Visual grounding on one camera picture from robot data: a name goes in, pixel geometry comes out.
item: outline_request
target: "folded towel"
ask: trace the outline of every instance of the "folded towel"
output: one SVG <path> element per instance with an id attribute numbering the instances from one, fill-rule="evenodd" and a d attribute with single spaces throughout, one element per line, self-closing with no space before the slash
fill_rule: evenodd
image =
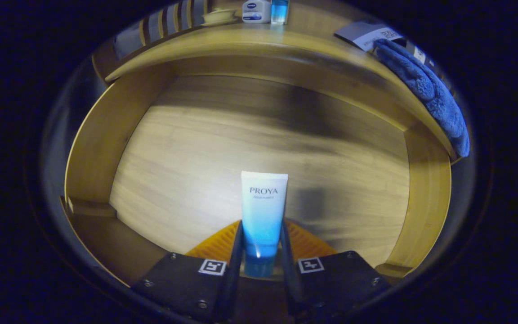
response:
<path id="1" fill-rule="evenodd" d="M 403 47 L 387 39 L 375 41 L 375 54 L 425 104 L 457 154 L 469 155 L 471 143 L 463 114 L 444 83 Z"/>

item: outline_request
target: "wooden panel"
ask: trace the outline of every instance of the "wooden panel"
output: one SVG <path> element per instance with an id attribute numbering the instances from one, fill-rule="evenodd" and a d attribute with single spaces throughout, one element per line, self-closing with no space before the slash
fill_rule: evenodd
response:
<path id="1" fill-rule="evenodd" d="M 72 214 L 89 215 L 89 216 L 103 216 L 115 217 L 117 212 L 115 208 L 108 203 L 86 201 L 76 198 L 68 198 L 67 206 Z"/>
<path id="2" fill-rule="evenodd" d="M 172 78 L 170 68 L 160 65 L 124 76 L 103 93 L 74 139 L 65 174 L 66 197 L 109 202 L 129 136 Z"/>
<path id="3" fill-rule="evenodd" d="M 423 125 L 405 132 L 409 152 L 409 207 L 401 236 L 387 263 L 415 268 L 427 256 L 447 217 L 451 166 L 441 145 Z"/>
<path id="4" fill-rule="evenodd" d="M 193 31 L 152 47 L 130 59 L 110 74 L 107 80 L 114 80 L 137 68 L 183 58 L 220 55 L 246 57 L 246 59 L 239 60 L 239 70 L 243 68 L 243 71 L 247 73 L 243 76 L 249 76 L 249 74 L 269 76 L 273 70 L 277 72 L 286 69 L 287 65 L 292 65 L 293 63 L 290 61 L 294 61 L 295 65 L 305 62 L 308 66 L 303 65 L 302 68 L 311 66 L 318 69 L 319 74 L 325 73 L 325 70 L 333 72 L 333 74 L 318 77 L 325 80 L 319 84 L 326 85 L 327 88 L 314 90 L 331 95 L 328 92 L 329 89 L 362 89 L 366 86 L 369 91 L 378 92 L 378 94 L 361 91 L 357 92 L 357 95 L 351 95 L 351 99 L 360 101 L 360 108 L 378 113 L 383 118 L 388 117 L 388 121 L 402 131 L 406 131 L 417 121 L 424 123 L 443 144 L 451 159 L 456 158 L 449 139 L 437 121 L 409 88 L 386 66 L 367 53 L 338 39 L 323 39 L 285 28 L 285 26 L 262 24 L 238 24 Z M 263 72 L 262 63 L 257 61 L 258 58 L 286 59 L 286 61 L 279 61 L 280 65 L 276 66 L 267 64 L 271 68 L 267 73 Z M 222 64 L 214 62 L 214 64 L 220 64 L 219 66 L 213 67 L 210 64 L 206 64 L 206 66 L 212 70 L 210 72 L 212 74 L 221 74 L 221 70 L 226 69 L 225 73 L 229 75 L 229 73 L 233 73 L 231 63 L 228 58 Z M 309 70 L 304 71 L 302 80 L 308 82 L 309 79 L 312 79 L 311 82 L 316 82 L 317 80 L 313 80 L 314 76 L 309 76 L 310 72 Z M 349 90 L 343 90 L 338 98 L 346 100 L 345 96 L 348 94 Z M 384 104 L 366 106 L 361 103 L 362 100 L 359 100 L 361 97 L 375 102 L 382 101 Z"/>
<path id="5" fill-rule="evenodd" d="M 85 248 L 107 272 L 128 286 L 141 279 L 167 253 L 115 217 L 75 215 L 66 208 L 64 199 L 61 202 Z"/>
<path id="6" fill-rule="evenodd" d="M 91 59 L 95 73 L 107 85 L 105 78 L 121 65 L 115 54 L 115 49 L 113 49 L 113 37 L 99 45 L 91 55 Z"/>
<path id="7" fill-rule="evenodd" d="M 343 101 L 251 78 L 175 79 L 138 124 L 110 204 L 166 250 L 186 253 L 241 219 L 241 170 L 290 176 L 286 217 L 370 264 L 405 218 L 403 133 Z"/>
<path id="8" fill-rule="evenodd" d="M 179 76 L 240 76 L 300 86 L 356 105 L 402 131 L 417 123 L 417 118 L 403 109 L 394 96 L 386 94 L 385 86 L 374 80 L 375 75 L 354 71 L 360 77 L 355 81 L 344 73 L 352 68 L 348 64 L 343 65 L 341 72 L 335 72 L 319 63 L 315 65 L 286 58 L 213 56 L 181 59 L 174 61 L 172 66 Z"/>

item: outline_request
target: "tube cap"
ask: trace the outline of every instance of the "tube cap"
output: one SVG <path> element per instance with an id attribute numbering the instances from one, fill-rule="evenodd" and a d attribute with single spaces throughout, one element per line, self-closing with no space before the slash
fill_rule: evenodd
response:
<path id="1" fill-rule="evenodd" d="M 249 277 L 265 278 L 271 277 L 273 274 L 273 264 L 275 257 L 256 258 L 254 256 L 245 256 L 245 274 Z"/>

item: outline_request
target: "blue and white tube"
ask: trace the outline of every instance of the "blue and white tube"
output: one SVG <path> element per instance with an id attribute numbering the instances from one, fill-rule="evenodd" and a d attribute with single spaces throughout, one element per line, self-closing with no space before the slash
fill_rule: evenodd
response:
<path id="1" fill-rule="evenodd" d="M 269 277 L 279 245 L 285 210 L 286 174 L 241 172 L 245 274 Z"/>

